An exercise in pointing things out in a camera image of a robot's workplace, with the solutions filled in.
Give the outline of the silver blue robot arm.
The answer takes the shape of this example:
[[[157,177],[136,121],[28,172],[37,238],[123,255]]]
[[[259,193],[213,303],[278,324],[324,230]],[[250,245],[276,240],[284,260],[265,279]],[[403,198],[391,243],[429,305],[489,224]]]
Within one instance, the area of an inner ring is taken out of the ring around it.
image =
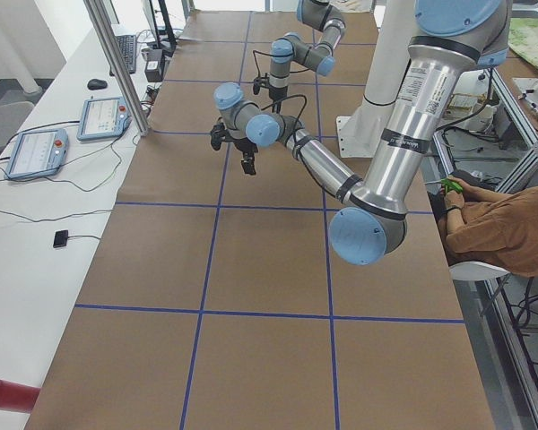
[[[332,72],[334,50],[346,32],[342,13],[329,1],[299,1],[296,14],[300,22],[322,35],[315,45],[303,41],[296,32],[286,33],[272,43],[267,54],[270,58],[269,72],[262,75],[257,70],[253,93],[257,95],[261,89],[267,89],[273,102],[287,96],[292,63],[322,76]]]
[[[501,64],[509,1],[390,1],[361,107],[341,127],[359,146],[375,139],[365,176],[354,174],[297,117],[265,113],[234,82],[213,94],[212,146],[280,143],[342,205],[329,241],[346,262],[372,264],[405,239],[405,196],[462,74]]]

